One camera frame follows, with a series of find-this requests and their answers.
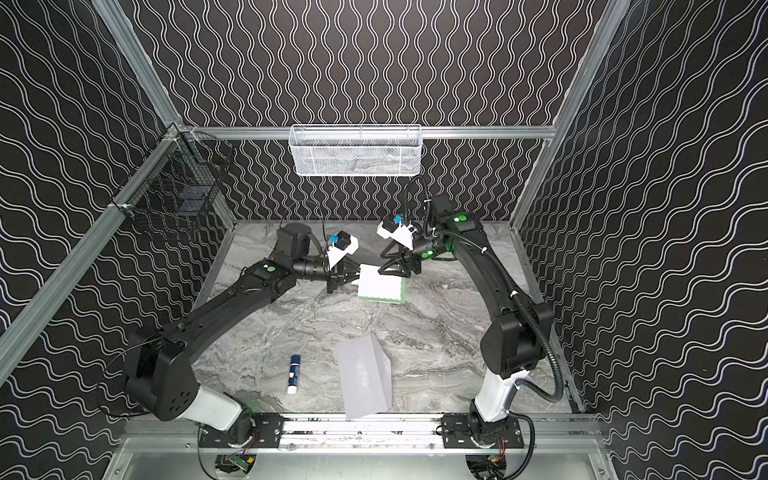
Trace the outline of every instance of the glue stick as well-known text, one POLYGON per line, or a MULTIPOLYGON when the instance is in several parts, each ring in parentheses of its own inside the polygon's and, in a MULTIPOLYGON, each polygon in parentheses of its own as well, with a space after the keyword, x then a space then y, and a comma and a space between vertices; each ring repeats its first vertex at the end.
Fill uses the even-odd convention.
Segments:
POLYGON ((299 390, 299 364, 301 356, 292 355, 290 357, 290 371, 288 372, 288 393, 294 394, 299 390))

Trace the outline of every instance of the black and white wavy wall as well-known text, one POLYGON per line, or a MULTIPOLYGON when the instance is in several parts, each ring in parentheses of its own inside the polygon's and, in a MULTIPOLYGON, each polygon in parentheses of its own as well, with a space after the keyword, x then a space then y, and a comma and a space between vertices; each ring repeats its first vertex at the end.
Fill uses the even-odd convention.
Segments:
MULTIPOLYGON (((0 2, 0 325, 5 331, 164 127, 88 0, 0 2)), ((101 478, 129 407, 119 364, 141 324, 188 312, 223 230, 158 246, 126 222, 0 386, 0 478, 101 478)))
POLYGON ((605 0, 121 0, 184 123, 554 123, 605 0))
MULTIPOLYGON (((241 220, 375 220, 400 210, 400 192, 408 178, 300 177, 293 170, 293 158, 285 141, 231 143, 236 153, 222 192, 235 217, 241 220)), ((508 220, 542 141, 424 143, 424 179, 433 194, 449 194, 483 219, 508 220)))
POLYGON ((768 3, 635 0, 521 235, 620 477, 768 476, 768 3))
MULTIPOLYGON (((184 123, 208 127, 551 125, 605 3, 121 0, 184 123)), ((540 146, 427 141, 423 165, 435 191, 507 220, 540 146)), ((373 220, 397 185, 302 179, 285 142, 243 142, 223 192, 240 219, 373 220)))

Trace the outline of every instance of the black mounting plate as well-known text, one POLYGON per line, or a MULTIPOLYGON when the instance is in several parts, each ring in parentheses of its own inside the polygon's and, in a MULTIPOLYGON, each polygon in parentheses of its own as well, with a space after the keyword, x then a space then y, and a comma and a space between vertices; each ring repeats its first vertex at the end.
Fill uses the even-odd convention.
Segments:
MULTIPOLYGON (((480 449, 472 441, 467 415, 444 415, 440 429, 442 446, 446 449, 480 449)), ((501 432, 507 449, 522 449, 525 445, 517 419, 509 419, 501 432)))
MULTIPOLYGON (((250 447, 252 449, 276 449, 280 446, 283 437, 284 417, 275 413, 256 413, 251 416, 253 430, 257 433, 257 440, 250 447)), ((226 449, 230 447, 232 439, 224 432, 205 428, 200 436, 200 448, 202 449, 226 449)))

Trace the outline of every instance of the gray marble surface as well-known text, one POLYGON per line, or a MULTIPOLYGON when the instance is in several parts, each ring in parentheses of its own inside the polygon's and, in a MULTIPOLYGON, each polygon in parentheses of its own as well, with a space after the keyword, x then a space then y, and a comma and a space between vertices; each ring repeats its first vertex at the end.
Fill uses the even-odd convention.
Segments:
MULTIPOLYGON (((307 222, 318 238, 319 223, 307 222)), ((270 253, 278 223, 240 223, 211 296, 237 280, 240 270, 270 253)), ((388 243, 371 222, 326 223, 327 233, 345 230, 363 247, 379 252, 388 243)), ((495 252, 528 291, 507 223, 486 223, 495 252)), ((194 364, 206 386, 228 392, 260 411, 343 412, 336 344, 373 333, 392 362, 390 412, 465 412, 482 384, 480 339, 488 311, 459 262, 429 261, 407 280, 406 303, 358 300, 356 286, 327 294, 325 283, 300 280, 268 307, 219 338, 194 364), (290 356, 302 357, 299 392, 286 394, 290 356)), ((551 391, 549 365, 539 362, 533 380, 551 391)), ((523 388, 517 412, 570 412, 566 400, 539 399, 523 388)))

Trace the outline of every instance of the white wire mesh basket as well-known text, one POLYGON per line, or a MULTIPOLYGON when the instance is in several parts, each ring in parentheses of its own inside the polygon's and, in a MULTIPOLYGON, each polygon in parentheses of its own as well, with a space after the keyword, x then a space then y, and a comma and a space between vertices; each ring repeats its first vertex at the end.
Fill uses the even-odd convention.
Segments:
POLYGON ((416 124, 296 124, 288 147, 302 176, 412 177, 422 168, 422 127, 416 124))

